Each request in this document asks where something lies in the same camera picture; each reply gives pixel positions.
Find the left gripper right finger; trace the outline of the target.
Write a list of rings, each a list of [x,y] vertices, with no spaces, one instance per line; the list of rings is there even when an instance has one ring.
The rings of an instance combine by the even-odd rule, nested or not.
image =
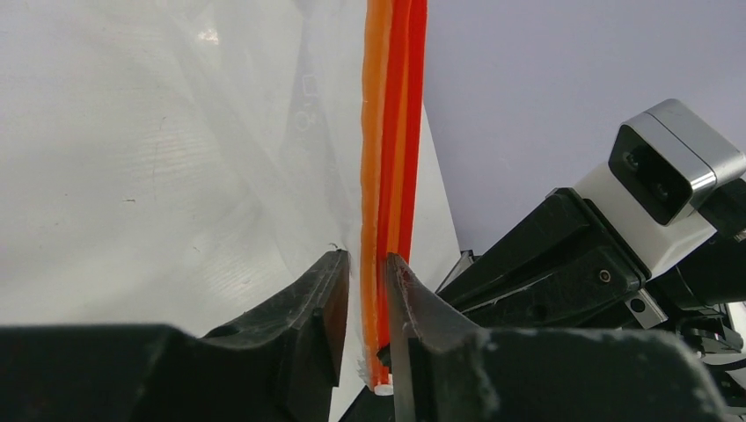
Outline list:
[[[724,421],[705,366],[660,331],[486,329],[386,259],[398,421]]]

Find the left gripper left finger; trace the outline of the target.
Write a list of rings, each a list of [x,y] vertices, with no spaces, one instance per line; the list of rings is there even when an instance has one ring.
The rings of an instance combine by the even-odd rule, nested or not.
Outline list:
[[[197,338],[167,324],[7,326],[4,421],[325,421],[346,336],[349,256],[328,251]]]

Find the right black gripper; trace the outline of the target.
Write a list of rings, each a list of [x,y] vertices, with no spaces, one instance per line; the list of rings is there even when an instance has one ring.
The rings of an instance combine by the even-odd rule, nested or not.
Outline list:
[[[632,329],[659,308],[653,329],[703,354],[733,353],[745,344],[727,309],[745,296],[744,181],[702,210],[714,233],[656,276],[595,201],[561,188],[438,293],[486,327]]]

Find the clear zip top bag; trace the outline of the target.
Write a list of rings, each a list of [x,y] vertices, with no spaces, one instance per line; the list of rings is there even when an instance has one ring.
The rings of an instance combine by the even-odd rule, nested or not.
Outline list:
[[[374,267],[457,256],[425,1],[4,1],[1,321],[203,334],[351,258],[340,393],[393,391]]]

